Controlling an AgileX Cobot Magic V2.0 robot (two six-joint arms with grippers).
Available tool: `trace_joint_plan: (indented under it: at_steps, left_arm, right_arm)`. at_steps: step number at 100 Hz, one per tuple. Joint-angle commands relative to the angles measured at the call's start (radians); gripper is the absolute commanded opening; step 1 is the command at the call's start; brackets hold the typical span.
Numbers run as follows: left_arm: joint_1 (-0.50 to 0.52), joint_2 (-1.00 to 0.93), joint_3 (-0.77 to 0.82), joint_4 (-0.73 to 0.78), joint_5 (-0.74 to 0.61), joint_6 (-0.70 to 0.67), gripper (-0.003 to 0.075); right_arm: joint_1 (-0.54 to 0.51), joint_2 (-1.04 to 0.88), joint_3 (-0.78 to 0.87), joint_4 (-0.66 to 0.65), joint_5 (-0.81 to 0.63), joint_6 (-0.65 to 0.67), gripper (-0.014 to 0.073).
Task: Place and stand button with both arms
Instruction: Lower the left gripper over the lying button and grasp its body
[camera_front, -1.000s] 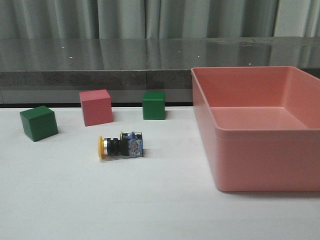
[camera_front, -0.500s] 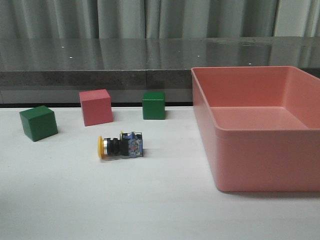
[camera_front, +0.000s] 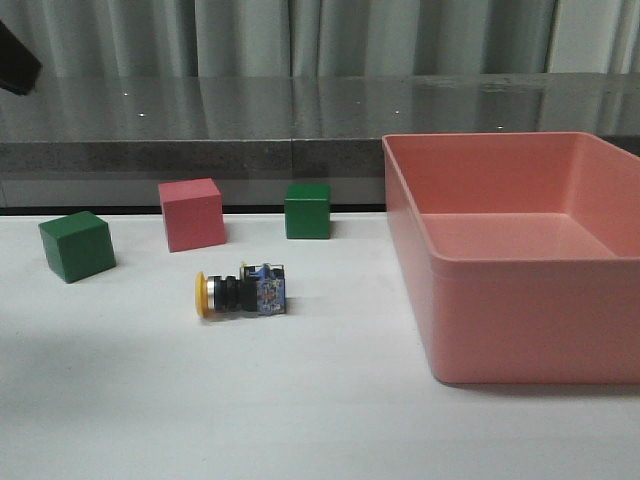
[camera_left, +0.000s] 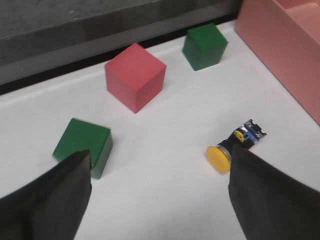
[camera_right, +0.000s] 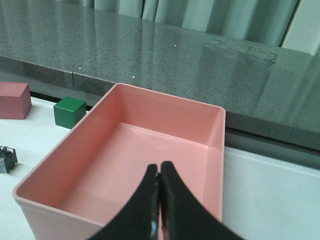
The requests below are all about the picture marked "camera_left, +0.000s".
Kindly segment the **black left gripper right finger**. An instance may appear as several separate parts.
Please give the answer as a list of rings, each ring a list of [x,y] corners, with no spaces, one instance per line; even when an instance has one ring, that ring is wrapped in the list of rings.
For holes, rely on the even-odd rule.
[[[249,150],[232,150],[229,197],[248,240],[318,240],[320,193]]]

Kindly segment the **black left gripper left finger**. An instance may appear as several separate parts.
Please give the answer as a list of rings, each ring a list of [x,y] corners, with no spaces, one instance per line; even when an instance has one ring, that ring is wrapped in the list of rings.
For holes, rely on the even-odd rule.
[[[2,240],[72,240],[92,191],[91,154],[77,151],[0,200]]]

